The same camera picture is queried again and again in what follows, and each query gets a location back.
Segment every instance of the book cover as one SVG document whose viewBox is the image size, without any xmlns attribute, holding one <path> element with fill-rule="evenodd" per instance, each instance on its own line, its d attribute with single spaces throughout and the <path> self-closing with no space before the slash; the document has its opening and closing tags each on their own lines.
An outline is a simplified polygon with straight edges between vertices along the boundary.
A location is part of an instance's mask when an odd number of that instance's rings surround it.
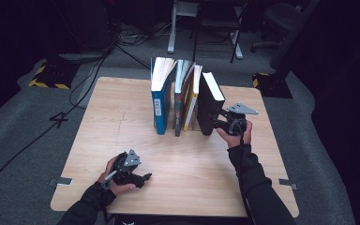
<svg viewBox="0 0 360 225">
<path fill-rule="evenodd" d="M 183 125 L 183 110 L 189 85 L 190 74 L 195 62 L 179 59 L 177 62 L 176 78 L 174 80 L 174 134 L 180 136 Z"/>
<path fill-rule="evenodd" d="M 224 105 L 225 97 L 212 73 L 203 73 L 200 80 L 200 94 L 198 95 L 197 120 L 203 135 L 212 134 L 214 120 Z"/>
<path fill-rule="evenodd" d="M 166 131 L 169 109 L 171 107 L 171 91 L 173 72 L 176 61 L 171 58 L 157 57 L 151 69 L 151 94 L 154 104 L 154 124 L 157 134 Z"/>
<path fill-rule="evenodd" d="M 184 110 L 183 130 L 188 130 L 191 116 L 194 113 L 195 104 L 197 103 L 198 94 L 200 93 L 200 78 L 203 66 L 195 65 L 194 71 L 189 78 L 189 88 L 187 91 L 186 105 Z"/>
</svg>

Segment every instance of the forearm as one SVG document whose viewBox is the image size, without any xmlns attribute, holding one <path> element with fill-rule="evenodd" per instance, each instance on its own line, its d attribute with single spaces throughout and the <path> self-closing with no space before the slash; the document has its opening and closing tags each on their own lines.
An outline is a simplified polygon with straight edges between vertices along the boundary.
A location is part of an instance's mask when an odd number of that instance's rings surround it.
<svg viewBox="0 0 360 225">
<path fill-rule="evenodd" d="M 255 223 L 295 224 L 291 213 L 273 190 L 271 180 L 265 176 L 258 157 L 251 153 L 250 144 L 246 144 L 244 149 L 236 146 L 228 151 Z"/>
<path fill-rule="evenodd" d="M 110 190 L 104 190 L 96 182 L 66 211 L 58 224 L 95 224 L 98 211 L 111 204 L 114 199 L 115 195 Z"/>
</svg>

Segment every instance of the wooden table top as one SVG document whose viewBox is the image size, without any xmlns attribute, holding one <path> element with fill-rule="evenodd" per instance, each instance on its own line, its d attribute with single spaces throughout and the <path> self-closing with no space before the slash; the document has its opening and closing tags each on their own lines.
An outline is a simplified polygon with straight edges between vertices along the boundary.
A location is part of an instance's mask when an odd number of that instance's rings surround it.
<svg viewBox="0 0 360 225">
<path fill-rule="evenodd" d="M 259 90 L 220 86 L 224 107 L 237 102 L 259 111 L 247 115 L 253 123 L 252 151 L 259 157 L 273 188 L 294 217 L 299 214 L 276 138 Z M 115 214 L 246 217 L 227 144 L 214 131 L 174 129 L 157 135 L 154 129 L 150 81 L 100 78 L 69 153 L 62 177 L 71 186 L 58 186 L 51 208 L 66 211 L 97 181 L 107 161 L 130 149 L 142 164 L 133 172 L 152 173 L 143 188 L 119 195 L 108 212 Z"/>
</svg>

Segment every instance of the person's left hand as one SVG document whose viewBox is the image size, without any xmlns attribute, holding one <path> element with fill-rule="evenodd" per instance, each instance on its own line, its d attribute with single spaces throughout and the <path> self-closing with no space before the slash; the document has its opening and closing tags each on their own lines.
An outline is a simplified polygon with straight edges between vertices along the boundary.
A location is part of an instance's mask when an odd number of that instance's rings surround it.
<svg viewBox="0 0 360 225">
<path fill-rule="evenodd" d="M 108 174 L 110 173 L 110 169 L 113 166 L 113 163 L 115 162 L 115 160 L 116 160 L 116 157 L 113 157 L 110 161 L 108 161 L 105 172 L 102 173 L 101 176 L 97 180 L 99 183 L 101 183 L 101 184 L 104 183 L 104 178 L 106 178 L 106 176 L 108 176 Z M 115 184 L 115 182 L 113 180 L 110 181 L 110 184 L 111 184 L 110 190 L 115 195 L 132 190 L 136 187 L 134 184 L 126 184 L 123 186 L 118 186 Z"/>
</svg>

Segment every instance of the person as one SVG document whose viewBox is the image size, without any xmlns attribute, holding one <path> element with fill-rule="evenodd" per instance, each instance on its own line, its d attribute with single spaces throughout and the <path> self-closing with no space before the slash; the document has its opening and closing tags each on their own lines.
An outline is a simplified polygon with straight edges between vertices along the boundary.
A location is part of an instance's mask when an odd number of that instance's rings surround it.
<svg viewBox="0 0 360 225">
<path fill-rule="evenodd" d="M 240 142 L 240 135 L 231 136 L 221 128 L 216 129 L 228 145 L 227 151 L 239 178 L 242 197 L 245 198 L 256 225 L 295 224 L 291 213 L 273 190 L 271 180 L 265 176 L 258 157 L 251 152 L 252 126 L 252 123 L 247 121 L 243 143 Z M 103 195 L 105 190 L 100 185 L 109 174 L 115 159 L 116 157 L 107 163 L 105 172 L 84 192 L 81 199 L 66 211 L 58 224 L 94 224 L 98 218 L 98 211 L 110 205 L 117 195 L 135 188 L 133 184 L 118 186 L 112 180 L 110 191 Z"/>
</svg>

